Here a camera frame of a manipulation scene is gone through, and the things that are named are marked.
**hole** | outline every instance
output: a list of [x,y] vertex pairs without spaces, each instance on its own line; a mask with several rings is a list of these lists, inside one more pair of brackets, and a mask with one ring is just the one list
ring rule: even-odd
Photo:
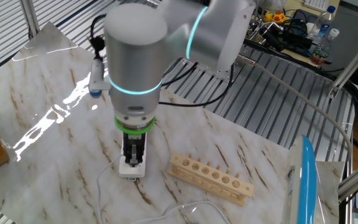
[[185,160],[182,162],[182,164],[183,164],[184,166],[188,166],[188,165],[190,164],[190,161],[187,160],[187,159],[185,159]]
[[239,188],[240,187],[240,183],[238,182],[238,181],[233,181],[232,183],[231,183],[232,185],[233,185],[233,187],[235,187],[235,188]]
[[217,172],[213,172],[213,173],[212,173],[212,177],[213,177],[214,179],[218,179],[218,178],[219,178],[219,174],[218,174]]
[[193,164],[191,168],[193,168],[193,170],[198,170],[200,166],[198,164]]
[[230,179],[228,177],[222,177],[222,181],[227,184],[229,183]]
[[206,167],[204,167],[201,171],[203,174],[209,174],[209,169]]

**gray robot arm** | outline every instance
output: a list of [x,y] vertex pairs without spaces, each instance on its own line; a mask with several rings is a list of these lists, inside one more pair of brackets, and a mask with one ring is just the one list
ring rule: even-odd
[[[89,92],[95,96],[108,88],[118,128],[139,139],[154,123],[169,64],[185,57],[228,70],[254,8],[248,0],[212,0],[209,7],[187,0],[163,0],[157,9],[143,4],[114,7],[104,19],[109,83],[103,82],[103,63],[95,59]],[[141,162],[142,149],[138,152]]]

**cyan led ring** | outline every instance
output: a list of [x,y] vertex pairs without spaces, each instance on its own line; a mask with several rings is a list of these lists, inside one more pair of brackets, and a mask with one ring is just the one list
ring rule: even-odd
[[204,14],[204,12],[208,9],[208,6],[205,6],[203,10],[198,14],[198,17],[196,21],[194,22],[193,28],[191,29],[189,41],[187,42],[187,48],[186,48],[186,58],[187,60],[190,60],[190,49],[191,49],[191,43],[193,41],[194,33],[196,32],[197,26],[200,23],[200,20]]
[[152,89],[150,89],[150,90],[145,90],[145,91],[130,91],[130,90],[125,90],[125,89],[123,89],[123,88],[117,86],[114,82],[112,82],[112,80],[111,80],[110,77],[109,77],[109,80],[110,80],[110,84],[111,84],[114,88],[116,88],[118,91],[121,91],[121,92],[126,93],[126,94],[130,94],[130,95],[143,95],[143,94],[151,93],[151,92],[153,92],[154,90],[156,90],[156,89],[161,85],[161,83],[162,83],[162,80],[161,80],[160,83],[159,83],[156,87],[154,87],[154,88],[152,88]]

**green ring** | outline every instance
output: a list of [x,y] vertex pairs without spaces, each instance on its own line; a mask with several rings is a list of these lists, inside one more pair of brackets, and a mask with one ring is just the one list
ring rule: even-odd
[[141,135],[141,134],[144,134],[146,133],[147,131],[150,131],[150,129],[152,129],[153,125],[154,125],[154,122],[155,122],[155,117],[153,118],[151,124],[143,129],[143,130],[140,130],[140,131],[133,131],[133,130],[128,130],[126,128],[124,128],[120,123],[118,123],[118,120],[117,120],[117,117],[114,116],[114,122],[117,126],[118,129],[120,129],[122,132],[126,133],[126,134],[129,134],[129,135]]

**desk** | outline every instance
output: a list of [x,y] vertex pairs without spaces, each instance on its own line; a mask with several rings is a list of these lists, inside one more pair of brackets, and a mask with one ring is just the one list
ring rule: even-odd
[[[336,9],[338,9],[339,2],[340,2],[340,0],[328,0],[328,6],[334,6]],[[320,13],[321,13],[321,12],[319,12],[317,10],[305,7],[301,0],[288,0],[287,3],[285,3],[285,5],[284,5],[284,9],[286,11],[291,10],[291,9],[302,9],[302,10],[304,10],[306,12],[310,12],[310,13],[315,14],[317,16],[320,15]],[[294,13],[295,13],[295,11],[289,11],[287,13],[287,15],[293,17]],[[306,62],[306,63],[308,63],[310,65],[316,66],[315,64],[310,62],[308,57],[302,56],[302,55],[297,54],[295,52],[292,52],[290,50],[284,49],[282,51],[282,53],[288,54],[289,56],[291,56],[291,57],[293,57],[293,58],[295,58],[297,60],[300,60],[302,62]]]

